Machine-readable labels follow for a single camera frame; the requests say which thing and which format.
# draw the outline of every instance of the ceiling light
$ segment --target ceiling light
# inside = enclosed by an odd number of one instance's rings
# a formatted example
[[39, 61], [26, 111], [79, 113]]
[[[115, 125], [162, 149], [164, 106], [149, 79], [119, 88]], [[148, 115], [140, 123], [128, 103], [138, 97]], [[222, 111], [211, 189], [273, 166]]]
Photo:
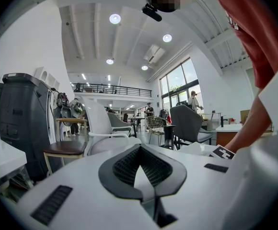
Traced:
[[109, 64], [109, 65], [112, 65], [112, 64], [114, 63], [114, 61], [113, 61], [112, 59], [108, 59], [106, 62], [107, 62], [107, 64]]
[[170, 34], [166, 34], [162, 38], [166, 43], [170, 42], [172, 40], [172, 36]]
[[121, 21], [120, 15], [114, 13], [110, 15], [109, 20], [112, 24], [118, 24]]

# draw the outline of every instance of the air conditioner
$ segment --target air conditioner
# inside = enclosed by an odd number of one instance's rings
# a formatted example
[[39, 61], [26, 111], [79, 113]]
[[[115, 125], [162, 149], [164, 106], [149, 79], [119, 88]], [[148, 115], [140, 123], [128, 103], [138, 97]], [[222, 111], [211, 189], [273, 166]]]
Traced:
[[150, 64], [156, 63], [165, 53], [165, 51], [157, 45], [152, 45], [146, 53], [144, 59]]

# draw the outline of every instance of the black and white tag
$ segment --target black and white tag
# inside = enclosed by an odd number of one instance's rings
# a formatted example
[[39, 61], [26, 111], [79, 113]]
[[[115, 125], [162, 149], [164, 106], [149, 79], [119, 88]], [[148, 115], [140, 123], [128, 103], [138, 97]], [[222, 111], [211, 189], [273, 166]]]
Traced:
[[213, 157], [219, 157], [223, 159], [232, 159], [235, 156], [235, 153], [227, 150], [226, 148], [218, 145], [216, 149], [212, 152]]

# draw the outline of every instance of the black railing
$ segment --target black railing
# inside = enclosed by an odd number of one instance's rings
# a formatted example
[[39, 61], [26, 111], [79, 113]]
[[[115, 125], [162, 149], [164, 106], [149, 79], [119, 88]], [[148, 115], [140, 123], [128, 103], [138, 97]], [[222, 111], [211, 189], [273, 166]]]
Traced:
[[152, 97], [152, 90], [137, 89], [116, 85], [104, 85], [104, 84], [73, 84], [72, 89], [74, 92], [86, 92], [86, 93], [107, 93], [107, 94], [124, 94], [143, 97]]

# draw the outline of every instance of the wooden stool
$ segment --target wooden stool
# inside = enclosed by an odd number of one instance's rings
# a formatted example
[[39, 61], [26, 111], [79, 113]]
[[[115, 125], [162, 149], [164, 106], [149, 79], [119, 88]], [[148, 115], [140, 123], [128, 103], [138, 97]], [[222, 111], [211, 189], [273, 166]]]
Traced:
[[44, 158], [46, 162], [47, 169], [49, 174], [52, 174], [52, 169], [48, 161], [48, 157], [58, 157], [61, 159], [62, 165], [64, 166], [63, 158], [83, 158], [85, 148], [88, 144], [88, 135], [87, 135], [87, 120], [79, 118], [57, 118], [57, 137], [60, 140], [59, 136], [59, 127], [60, 122], [73, 123], [73, 124], [84, 124], [84, 135], [85, 142], [79, 141], [59, 141], [51, 144], [48, 148], [43, 149]]

